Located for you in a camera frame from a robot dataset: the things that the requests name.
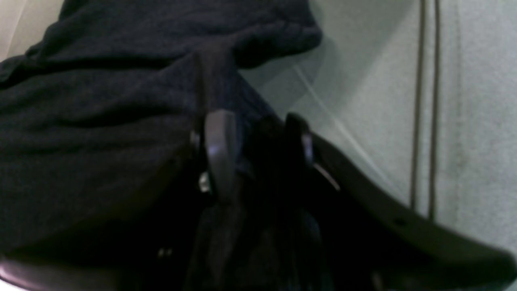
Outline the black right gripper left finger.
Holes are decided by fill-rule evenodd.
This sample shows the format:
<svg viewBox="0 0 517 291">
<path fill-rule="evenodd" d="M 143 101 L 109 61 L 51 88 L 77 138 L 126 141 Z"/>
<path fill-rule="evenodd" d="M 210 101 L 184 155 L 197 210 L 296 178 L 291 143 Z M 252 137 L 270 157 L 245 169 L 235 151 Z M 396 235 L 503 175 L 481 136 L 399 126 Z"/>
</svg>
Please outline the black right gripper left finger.
<svg viewBox="0 0 517 291">
<path fill-rule="evenodd" d="M 236 155 L 232 112 L 214 111 L 196 124 L 185 163 L 150 180 L 145 195 L 151 203 L 121 240 L 123 291 L 182 289 L 202 213 L 231 193 Z"/>
</svg>

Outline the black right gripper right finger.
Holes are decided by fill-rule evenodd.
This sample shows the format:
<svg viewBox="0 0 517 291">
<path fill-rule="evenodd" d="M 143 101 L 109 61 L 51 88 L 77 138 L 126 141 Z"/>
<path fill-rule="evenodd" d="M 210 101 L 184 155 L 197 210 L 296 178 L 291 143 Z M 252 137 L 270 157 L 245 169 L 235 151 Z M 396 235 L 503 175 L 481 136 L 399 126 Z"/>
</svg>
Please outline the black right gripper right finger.
<svg viewBox="0 0 517 291">
<path fill-rule="evenodd" d="M 338 291 L 503 291 L 512 254 L 394 200 L 299 114 L 283 129 L 295 201 L 318 223 Z"/>
</svg>

